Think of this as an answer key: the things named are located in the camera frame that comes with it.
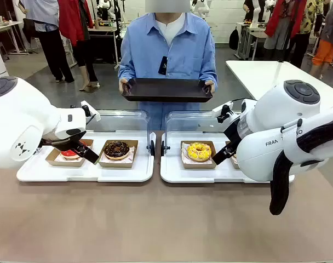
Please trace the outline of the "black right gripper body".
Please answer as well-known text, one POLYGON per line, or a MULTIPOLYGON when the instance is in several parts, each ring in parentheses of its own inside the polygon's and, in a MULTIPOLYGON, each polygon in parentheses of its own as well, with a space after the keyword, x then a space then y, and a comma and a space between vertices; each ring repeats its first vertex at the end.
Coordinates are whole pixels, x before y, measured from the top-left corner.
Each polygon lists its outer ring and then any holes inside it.
POLYGON ((242 141, 238 131, 240 115, 226 115, 223 124, 225 125, 224 134, 230 142, 238 144, 242 141))

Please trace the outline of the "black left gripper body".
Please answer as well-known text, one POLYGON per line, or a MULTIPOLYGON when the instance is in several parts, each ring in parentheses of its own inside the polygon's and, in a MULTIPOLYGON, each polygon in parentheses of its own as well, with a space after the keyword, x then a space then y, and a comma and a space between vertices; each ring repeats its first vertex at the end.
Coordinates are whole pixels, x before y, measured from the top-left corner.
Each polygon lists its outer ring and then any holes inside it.
POLYGON ((86 134, 85 130, 70 129, 65 132, 67 135, 64 139, 45 139, 42 138, 39 143, 39 147, 52 146, 58 150, 80 150, 84 145, 80 142, 80 139, 86 134))

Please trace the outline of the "person's right hand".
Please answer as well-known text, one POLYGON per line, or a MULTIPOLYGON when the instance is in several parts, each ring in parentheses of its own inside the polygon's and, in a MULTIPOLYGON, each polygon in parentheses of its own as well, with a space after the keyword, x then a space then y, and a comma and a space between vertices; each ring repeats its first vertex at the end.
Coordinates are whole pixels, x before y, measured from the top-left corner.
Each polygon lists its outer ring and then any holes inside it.
POLYGON ((130 94, 132 86, 126 78, 121 78, 119 80, 119 92, 121 94, 130 94))

